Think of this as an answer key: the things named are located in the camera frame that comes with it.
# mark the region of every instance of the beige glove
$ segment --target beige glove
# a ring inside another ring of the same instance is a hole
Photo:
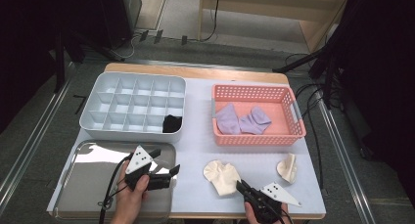
[[[236,192],[236,181],[241,181],[236,168],[227,163],[214,160],[204,168],[204,175],[211,182],[220,196],[230,195]]]
[[[288,154],[286,159],[278,163],[277,171],[284,180],[293,184],[297,175],[296,156]]]

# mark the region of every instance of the lavender sock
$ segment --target lavender sock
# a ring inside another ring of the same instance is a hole
[[[216,113],[216,123],[222,134],[241,134],[238,116],[236,115],[233,104],[226,105],[223,109]]]
[[[260,107],[253,107],[251,114],[239,118],[239,126],[244,133],[263,134],[263,131],[271,124],[271,119]]]

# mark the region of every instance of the human hand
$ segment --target human hand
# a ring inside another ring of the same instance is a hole
[[[123,188],[127,186],[125,183],[125,169],[127,168],[129,161],[126,161],[122,165],[122,169],[119,173],[118,187]],[[149,175],[143,175],[137,181],[134,191],[131,191],[128,187],[116,194],[116,208],[115,215],[111,221],[112,224],[130,224],[137,218],[141,209],[141,201],[144,201],[148,194],[146,193],[147,186],[149,184]]]
[[[245,215],[247,216],[248,222],[250,222],[250,224],[259,224],[256,221],[254,209],[251,206],[251,204],[249,202],[245,202],[244,207],[245,207]],[[290,218],[287,215],[285,215],[285,213],[288,213],[287,204],[282,203],[281,204],[281,209],[283,210],[283,215],[281,215],[281,216],[282,216],[282,219],[283,219],[284,223],[285,224],[291,223]],[[274,222],[274,224],[281,224],[281,221],[276,221],[276,222]]]

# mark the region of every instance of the white storage organizer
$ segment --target white storage organizer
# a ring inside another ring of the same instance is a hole
[[[79,124],[95,139],[174,143],[181,127],[163,133],[163,122],[170,114],[184,117],[185,96],[186,81],[179,76],[104,72]]]

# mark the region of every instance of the white table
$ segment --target white table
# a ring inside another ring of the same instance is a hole
[[[219,159],[234,165],[241,178],[257,189],[271,182],[278,182],[302,207],[289,205],[289,213],[295,219],[321,219],[326,213],[324,202],[310,159],[302,138],[289,147],[218,147],[214,143],[211,123],[211,85],[230,83],[223,79],[187,78],[183,132],[179,142],[173,144],[176,163],[180,164],[176,187],[173,189],[171,218],[244,218],[243,196],[238,192],[220,197],[212,184],[204,177],[203,169],[212,160]],[[91,139],[80,129],[64,171],[68,169],[74,148]],[[277,173],[279,161],[292,153],[297,156],[297,181],[290,185]],[[58,185],[47,208],[53,211]]]

